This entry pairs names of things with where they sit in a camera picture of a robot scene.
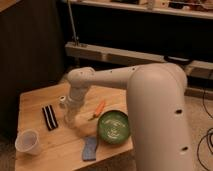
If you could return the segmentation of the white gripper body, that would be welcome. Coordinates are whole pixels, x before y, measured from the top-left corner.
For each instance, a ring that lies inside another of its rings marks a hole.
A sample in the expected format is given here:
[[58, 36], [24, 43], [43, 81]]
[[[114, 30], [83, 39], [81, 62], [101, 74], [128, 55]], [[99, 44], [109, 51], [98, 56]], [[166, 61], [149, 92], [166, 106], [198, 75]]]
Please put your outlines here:
[[69, 109], [80, 108], [84, 104], [84, 99], [89, 88], [70, 88], [66, 103]]

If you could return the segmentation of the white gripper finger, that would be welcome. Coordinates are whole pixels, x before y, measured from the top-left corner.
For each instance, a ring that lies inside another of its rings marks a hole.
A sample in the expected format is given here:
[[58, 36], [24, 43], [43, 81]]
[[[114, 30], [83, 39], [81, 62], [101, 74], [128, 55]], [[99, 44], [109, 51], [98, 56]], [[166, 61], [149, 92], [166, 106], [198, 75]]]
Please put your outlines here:
[[78, 108], [69, 108], [67, 110], [67, 113], [65, 115], [65, 121], [69, 126], [72, 126], [75, 122], [75, 117], [77, 116], [79, 112]]

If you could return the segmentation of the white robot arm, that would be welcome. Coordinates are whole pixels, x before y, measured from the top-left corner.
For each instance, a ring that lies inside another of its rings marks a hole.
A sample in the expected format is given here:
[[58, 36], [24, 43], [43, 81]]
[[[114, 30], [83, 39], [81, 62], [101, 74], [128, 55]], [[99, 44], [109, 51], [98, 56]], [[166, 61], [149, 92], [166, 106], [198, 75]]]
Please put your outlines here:
[[187, 77], [172, 63], [68, 73], [70, 104], [83, 104], [92, 85], [126, 91], [137, 171], [195, 171], [184, 93]]

